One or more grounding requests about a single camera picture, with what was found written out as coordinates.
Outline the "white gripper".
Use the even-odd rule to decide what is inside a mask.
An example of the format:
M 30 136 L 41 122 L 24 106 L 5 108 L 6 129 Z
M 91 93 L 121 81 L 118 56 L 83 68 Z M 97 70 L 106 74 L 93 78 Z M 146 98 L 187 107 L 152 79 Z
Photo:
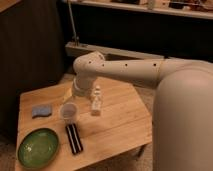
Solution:
M 75 77 L 72 87 L 63 96 L 63 102 L 74 101 L 77 97 L 89 97 L 91 94 L 91 81 Z

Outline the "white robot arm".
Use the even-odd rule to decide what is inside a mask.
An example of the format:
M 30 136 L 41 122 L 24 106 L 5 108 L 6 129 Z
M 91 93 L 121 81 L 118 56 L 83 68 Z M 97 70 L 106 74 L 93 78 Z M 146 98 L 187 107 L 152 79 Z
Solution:
M 73 62 L 72 91 L 85 96 L 99 77 L 156 90 L 153 171 L 213 171 L 213 63 L 167 58 L 107 60 L 98 51 Z

